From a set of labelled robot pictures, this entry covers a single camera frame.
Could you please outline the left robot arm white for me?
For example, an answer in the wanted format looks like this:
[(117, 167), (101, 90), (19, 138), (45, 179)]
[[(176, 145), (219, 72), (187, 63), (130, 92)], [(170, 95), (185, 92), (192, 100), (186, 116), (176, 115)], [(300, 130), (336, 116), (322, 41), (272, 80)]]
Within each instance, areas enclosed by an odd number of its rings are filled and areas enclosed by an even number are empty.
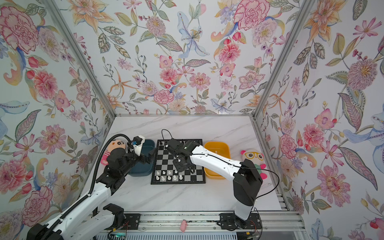
[(47, 224), (33, 226), (27, 239), (89, 240), (104, 229), (123, 227), (127, 222), (124, 208), (106, 201), (121, 187), (129, 171), (137, 163), (153, 161), (156, 151), (137, 155), (123, 148), (112, 150), (107, 158), (108, 165), (89, 192)]

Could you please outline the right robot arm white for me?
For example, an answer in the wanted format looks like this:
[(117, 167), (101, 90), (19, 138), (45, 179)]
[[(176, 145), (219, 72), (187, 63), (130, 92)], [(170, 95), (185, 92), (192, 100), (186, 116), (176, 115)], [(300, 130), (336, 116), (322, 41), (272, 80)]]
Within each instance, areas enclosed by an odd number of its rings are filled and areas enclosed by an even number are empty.
[(165, 149), (174, 157), (177, 171), (183, 172), (193, 165), (202, 166), (221, 175), (233, 184), (237, 199), (234, 211), (234, 225), (245, 229), (250, 213), (263, 184), (263, 179), (251, 160), (231, 160), (207, 150), (194, 141), (185, 144), (176, 139), (165, 143)]

